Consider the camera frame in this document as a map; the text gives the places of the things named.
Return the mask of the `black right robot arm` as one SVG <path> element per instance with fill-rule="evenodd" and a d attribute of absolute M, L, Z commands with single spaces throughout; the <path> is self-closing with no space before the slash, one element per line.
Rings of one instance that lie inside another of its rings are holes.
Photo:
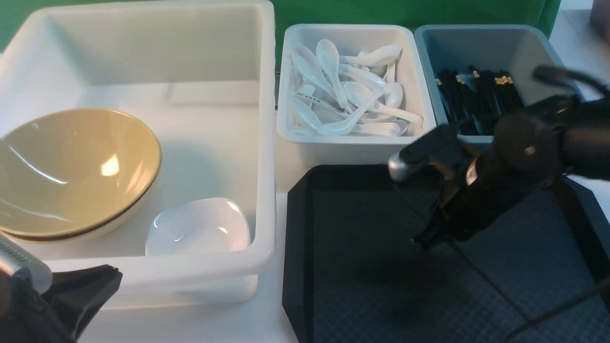
<path fill-rule="evenodd" d="M 433 167 L 443 183 L 425 229 L 414 241 L 429 249 L 466 241 L 536 189 L 563 174 L 609 179 L 609 89 L 588 74 L 539 65 L 532 77 L 571 88 L 581 82 L 601 99 L 551 96 L 501 117 L 491 146 L 478 150 L 451 125 L 440 125 L 399 156 L 410 167 Z"/>

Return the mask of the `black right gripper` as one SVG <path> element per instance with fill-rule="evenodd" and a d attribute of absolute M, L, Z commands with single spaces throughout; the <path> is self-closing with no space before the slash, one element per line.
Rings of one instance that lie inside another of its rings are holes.
<path fill-rule="evenodd" d="M 484 152 L 457 140 L 471 154 L 471 161 L 458 170 L 439 159 L 432 161 L 445 181 L 431 217 L 415 241 L 423 248 L 466 241 L 530 193 L 551 183 L 566 170 L 562 152 L 566 126 L 549 117 L 514 114 L 497 122 L 494 141 Z"/>

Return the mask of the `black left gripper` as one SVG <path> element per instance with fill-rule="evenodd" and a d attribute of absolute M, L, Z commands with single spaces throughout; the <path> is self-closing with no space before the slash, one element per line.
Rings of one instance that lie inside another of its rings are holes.
<path fill-rule="evenodd" d="M 51 287 L 40 297 L 28 280 L 2 274 L 0 341 L 78 341 L 98 311 L 119 290 L 122 277 L 122 272 L 110 265 L 54 272 Z"/>

